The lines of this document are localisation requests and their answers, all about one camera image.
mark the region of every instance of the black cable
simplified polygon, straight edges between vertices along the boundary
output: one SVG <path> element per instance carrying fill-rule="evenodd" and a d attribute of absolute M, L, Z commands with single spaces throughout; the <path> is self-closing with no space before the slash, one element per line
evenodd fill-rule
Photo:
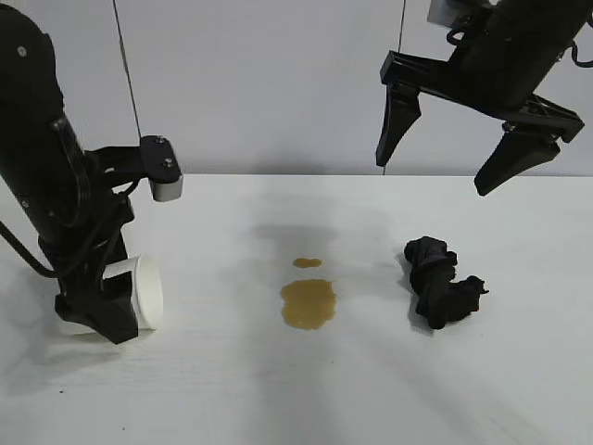
<path fill-rule="evenodd" d="M 14 236 L 12 232 L 0 221 L 0 235 L 6 240 L 6 242 L 24 259 L 31 268 L 39 275 L 45 278 L 56 278 L 57 274 L 55 271 L 51 271 L 43 266 L 33 255 L 25 248 L 18 238 Z"/>
<path fill-rule="evenodd" d="M 593 60 L 589 60 L 588 62 L 579 61 L 578 46 L 575 41 L 571 42 L 571 58 L 573 59 L 574 64 L 579 68 L 593 68 Z"/>
<path fill-rule="evenodd" d="M 14 236 L 12 232 L 5 226 L 3 222 L 0 221 L 0 235 L 7 241 L 7 243 L 19 254 L 19 256 L 25 260 L 27 264 L 31 266 L 31 268 L 37 272 L 39 275 L 44 276 L 45 278 L 58 278 L 67 276 L 76 269 L 76 267 L 84 260 L 86 255 L 88 254 L 89 250 L 92 248 L 93 241 L 95 241 L 95 237 L 101 231 L 105 223 L 109 220 L 112 213 L 118 208 L 120 204 L 125 202 L 125 198 L 127 198 L 137 187 L 139 181 L 134 181 L 128 188 L 126 188 L 123 192 L 119 192 L 116 199 L 113 201 L 111 206 L 107 209 L 107 211 L 103 214 L 101 219 L 97 222 L 91 233 L 84 239 L 82 242 L 81 248 L 79 248 L 76 253 L 72 256 L 72 260 L 70 260 L 66 268 L 60 271 L 59 275 L 56 271 L 52 271 L 47 269 L 43 266 L 28 250 L 23 246 L 23 244 L 19 241 L 18 238 Z"/>
<path fill-rule="evenodd" d="M 130 74 L 130 66 L 128 65 L 128 57 L 126 56 L 126 46 L 123 42 L 123 32 L 121 31 L 121 23 L 120 23 L 120 12 L 118 11 L 118 3 L 117 0 L 113 0 L 113 12 L 115 14 L 115 22 L 118 26 L 118 36 L 120 38 L 120 52 L 121 52 L 121 59 L 123 60 L 123 70 L 126 73 L 126 78 L 128 80 L 128 89 L 130 90 L 130 99 L 132 100 L 132 110 L 133 110 L 133 118 L 136 121 L 136 130 L 138 131 L 138 139 L 142 138 L 142 132 L 140 131 L 140 119 L 138 118 L 138 108 L 136 107 L 136 98 L 133 95 L 133 88 L 132 88 L 132 75 Z"/>

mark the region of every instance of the white cup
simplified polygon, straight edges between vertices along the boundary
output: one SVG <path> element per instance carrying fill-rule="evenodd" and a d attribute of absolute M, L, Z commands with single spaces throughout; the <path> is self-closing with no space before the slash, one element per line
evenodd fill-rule
<path fill-rule="evenodd" d="M 156 330 L 163 320 L 163 291 L 157 262 L 146 255 L 109 264 L 103 279 L 123 273 L 132 273 L 132 308 L 138 321 L 138 329 Z M 77 336 L 94 332 L 84 324 L 65 322 L 59 316 L 58 328 L 66 336 Z"/>

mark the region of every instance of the black plastic part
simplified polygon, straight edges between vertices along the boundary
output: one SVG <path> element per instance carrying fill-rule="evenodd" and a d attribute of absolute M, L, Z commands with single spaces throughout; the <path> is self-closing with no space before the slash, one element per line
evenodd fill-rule
<path fill-rule="evenodd" d="M 503 137 L 476 177 L 481 195 L 552 160 L 559 147 L 544 141 L 560 137 L 571 142 L 585 124 L 575 112 L 533 92 L 592 11 L 593 0 L 501 0 L 496 6 L 479 6 L 470 17 L 458 17 L 449 33 L 456 49 L 448 61 L 389 52 L 381 68 L 387 102 L 377 164 L 386 165 L 420 116 L 410 91 L 473 108 L 538 134 L 535 139 Z M 527 146 L 512 154 L 508 147 L 523 142 Z"/>
<path fill-rule="evenodd" d="M 416 313 L 426 318 L 433 329 L 458 322 L 479 310 L 484 281 L 470 276 L 458 283 L 455 278 L 457 254 L 448 251 L 447 243 L 430 236 L 410 241 L 404 249 L 411 263 L 410 283 L 419 296 Z"/>
<path fill-rule="evenodd" d="M 403 84 L 387 86 L 383 130 L 375 152 L 379 167 L 387 164 L 401 138 L 422 115 L 418 103 L 419 93 L 417 88 Z"/>
<path fill-rule="evenodd" d="M 140 146 L 106 146 L 86 152 L 86 156 L 103 172 L 102 183 L 108 187 L 142 178 L 155 184 L 174 184 L 182 176 L 173 148 L 162 136 L 144 136 Z"/>
<path fill-rule="evenodd" d="M 483 197 L 513 176 L 550 162 L 559 154 L 560 148 L 553 134 L 516 127 L 502 137 L 494 153 L 475 176 L 478 194 Z"/>

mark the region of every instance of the small puddle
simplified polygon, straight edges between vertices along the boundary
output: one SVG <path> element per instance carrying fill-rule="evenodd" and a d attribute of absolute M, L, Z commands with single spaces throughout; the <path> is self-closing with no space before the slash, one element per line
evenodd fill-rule
<path fill-rule="evenodd" d="M 319 267 L 323 264 L 319 258 L 297 258 L 293 261 L 293 265 L 299 269 L 308 269 L 311 267 Z"/>

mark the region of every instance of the black cloth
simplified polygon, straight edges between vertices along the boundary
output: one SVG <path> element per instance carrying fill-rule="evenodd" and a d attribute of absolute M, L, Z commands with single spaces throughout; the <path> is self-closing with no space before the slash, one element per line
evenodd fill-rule
<path fill-rule="evenodd" d="M 410 241 L 404 255 L 412 265 L 410 283 L 419 297 L 416 313 L 425 317 L 431 328 L 442 329 L 479 310 L 480 296 L 488 293 L 484 281 L 472 275 L 451 283 L 457 254 L 448 251 L 445 241 L 423 236 Z"/>

